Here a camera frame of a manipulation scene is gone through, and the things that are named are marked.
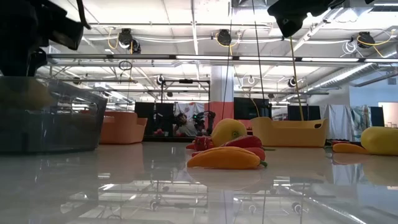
black panel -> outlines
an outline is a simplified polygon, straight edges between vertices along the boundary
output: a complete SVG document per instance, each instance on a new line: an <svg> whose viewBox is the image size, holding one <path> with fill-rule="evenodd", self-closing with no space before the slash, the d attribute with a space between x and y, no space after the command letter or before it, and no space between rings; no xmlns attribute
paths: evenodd
<svg viewBox="0 0 398 224"><path fill-rule="evenodd" d="M303 108L303 116L305 121L314 121L321 119L321 112L319 106L302 106L302 108ZM300 107L288 106L287 119L289 121L301 121Z"/></svg>
<svg viewBox="0 0 398 224"><path fill-rule="evenodd" d="M271 116L268 108L268 99L253 99L258 107L260 116ZM257 118L257 109L250 98L234 98L234 119Z"/></svg>
<svg viewBox="0 0 398 224"><path fill-rule="evenodd" d="M134 112L139 118L148 118L147 126L145 127L145 135L153 135L155 130L154 106L155 103L136 102Z"/></svg>
<svg viewBox="0 0 398 224"><path fill-rule="evenodd" d="M156 104L156 128L163 132L168 132L168 137L173 136L174 104L157 103Z"/></svg>
<svg viewBox="0 0 398 224"><path fill-rule="evenodd" d="M384 127L384 113L382 107L371 106L372 126Z"/></svg>

yellow ball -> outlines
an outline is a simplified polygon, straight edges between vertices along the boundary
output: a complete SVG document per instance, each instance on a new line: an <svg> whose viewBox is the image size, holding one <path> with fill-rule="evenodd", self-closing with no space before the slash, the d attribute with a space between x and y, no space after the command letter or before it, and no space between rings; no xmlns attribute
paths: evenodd
<svg viewBox="0 0 398 224"><path fill-rule="evenodd" d="M243 123L234 119L223 119L214 128L211 140L215 147L234 140L237 137L247 135L248 131Z"/></svg>

glossy white floor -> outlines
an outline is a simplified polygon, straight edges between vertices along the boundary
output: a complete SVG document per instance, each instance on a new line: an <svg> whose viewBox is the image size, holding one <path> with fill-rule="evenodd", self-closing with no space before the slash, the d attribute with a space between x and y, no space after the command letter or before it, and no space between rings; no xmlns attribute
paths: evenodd
<svg viewBox="0 0 398 224"><path fill-rule="evenodd" d="M1 156L0 223L398 223L398 157L277 149L266 169L187 170L185 145Z"/></svg>

red chili pepper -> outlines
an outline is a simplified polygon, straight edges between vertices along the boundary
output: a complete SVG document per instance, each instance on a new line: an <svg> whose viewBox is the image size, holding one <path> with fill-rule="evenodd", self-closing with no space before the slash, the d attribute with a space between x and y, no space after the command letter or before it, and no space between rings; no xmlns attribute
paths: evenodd
<svg viewBox="0 0 398 224"><path fill-rule="evenodd" d="M204 151L208 149L209 142L211 141L210 137L207 136L198 136L195 138L195 151Z"/></svg>
<svg viewBox="0 0 398 224"><path fill-rule="evenodd" d="M187 149L195 149L195 144L194 143L189 144L189 145L186 146L186 148Z"/></svg>
<svg viewBox="0 0 398 224"><path fill-rule="evenodd" d="M262 147L261 140L255 136L240 136L232 141L224 143L222 146L234 146L234 147Z"/></svg>
<svg viewBox="0 0 398 224"><path fill-rule="evenodd" d="M245 150L249 152L253 152L256 156L260 158L261 161L264 161L266 159L266 153L262 148L259 147L247 147L244 148Z"/></svg>

ceiling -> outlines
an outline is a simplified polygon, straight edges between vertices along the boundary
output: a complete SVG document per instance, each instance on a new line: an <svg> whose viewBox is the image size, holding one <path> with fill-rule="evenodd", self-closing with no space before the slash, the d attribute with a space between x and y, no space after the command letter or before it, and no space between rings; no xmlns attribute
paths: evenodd
<svg viewBox="0 0 398 224"><path fill-rule="evenodd" d="M68 11L68 17L79 21L78 11L75 0L52 0L54 3ZM234 24L231 28L233 40L239 38L239 43L231 48L233 55L240 56L290 56L290 42L281 40L281 32L275 19L267 14L266 8L257 7L256 16L253 16L251 8L234 11L233 15L228 15L228 0L196 0L193 2L183 0L146 0L146 1L105 1L105 0L84 0L87 21L92 25L92 30L85 30L84 38L77 52L67 49L56 43L51 43L51 50L47 52L61 54L128 54L120 46L117 49L111 49L108 45L108 36L116 37L122 27L132 29L134 38L137 38L141 45L141 54L167 54L167 55L228 55L228 47L220 46L215 39L212 39L219 29L229 29L229 24ZM344 13L334 20L320 26L320 29L314 29L321 23L322 18L327 12L318 17L312 17L304 20L303 28L294 36L294 45L305 37L310 30L312 36L308 37L306 43L302 44L294 51L297 57L368 57L375 54L373 48L360 49L352 54L345 54L345 42L351 37L356 38L361 31L370 32L376 42L383 42L389 39L391 30L398 25L398 14L395 12L369 12L359 17L353 17L348 12ZM191 25L195 18L196 27ZM257 35L259 39L258 50L256 42L256 30L253 26L256 20ZM213 26L211 24L226 24L224 26ZM195 50L195 32L198 39L198 47ZM114 46L115 39L109 40ZM390 47L397 40L392 38L390 42L378 46L379 50ZM150 63L150 60L140 60L139 62ZM210 79L211 65L209 63L183 63L177 67L139 67L125 71L123 79L128 79L131 75L138 81L134 83L108 83L112 88L127 89L154 89L155 79L159 74L169 79ZM52 75L59 72L63 67L53 66ZM336 66L297 66L297 77L303 79L304 84L311 84L328 74L339 70ZM38 72L42 76L48 76L50 67L42 67ZM57 74L56 78L95 78L114 80L120 78L122 70L118 67L70 67ZM262 65L261 72L264 76L264 90L281 91L288 90L287 80L293 76L293 66L290 65ZM234 66L236 75L235 89L239 90L242 86L251 88L260 88L259 82L250 84L248 79L253 77L259 81L260 71L256 64L239 64ZM82 88L89 88L89 84L83 82ZM187 89L184 85L178 89ZM192 89L198 89L197 85L192 85ZM206 94L192 94L188 98L199 100ZM147 99L153 101L153 96L146 93L135 93L129 96L132 100ZM187 98L186 96L174 94L172 99L178 100Z"/></svg>

